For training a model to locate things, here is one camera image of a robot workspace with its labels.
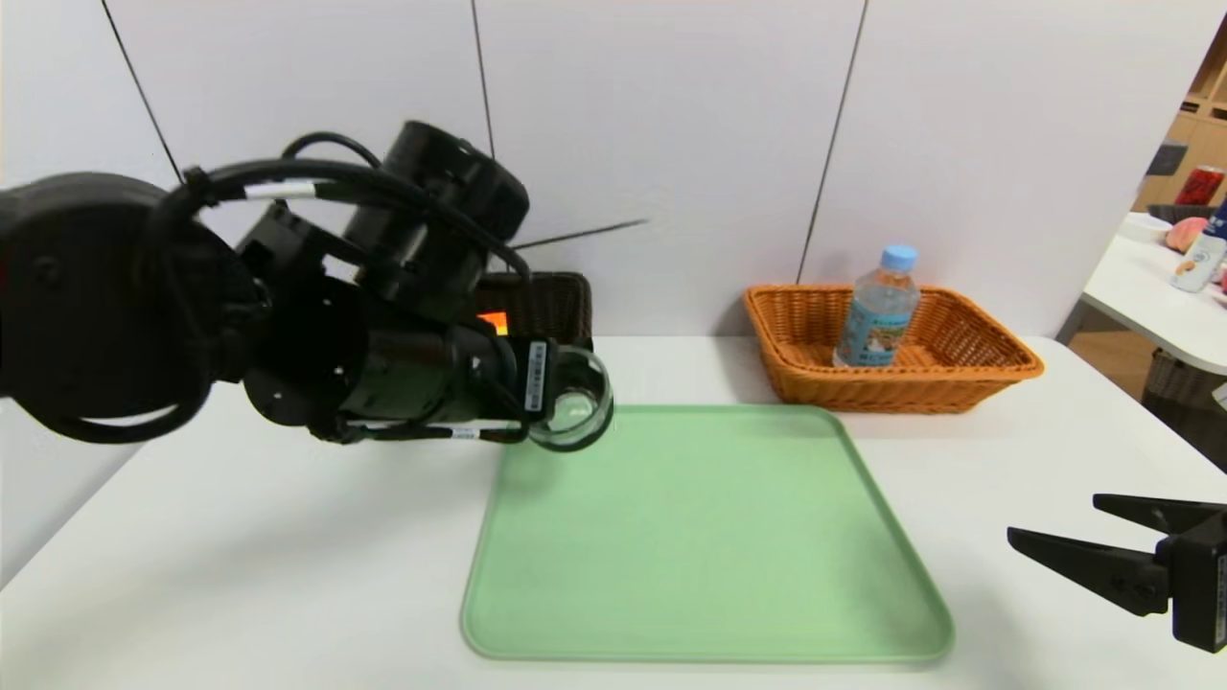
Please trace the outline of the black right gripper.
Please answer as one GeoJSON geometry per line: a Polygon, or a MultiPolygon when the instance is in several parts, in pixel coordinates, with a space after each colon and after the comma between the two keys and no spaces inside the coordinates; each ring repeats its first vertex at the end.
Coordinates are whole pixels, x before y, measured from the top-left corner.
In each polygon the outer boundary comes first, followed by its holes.
{"type": "Polygon", "coordinates": [[[1094,494],[1106,514],[1161,532],[1167,567],[1152,552],[1009,527],[1016,552],[1136,616],[1169,611],[1182,643],[1218,654],[1226,641],[1226,505],[1094,494]]]}

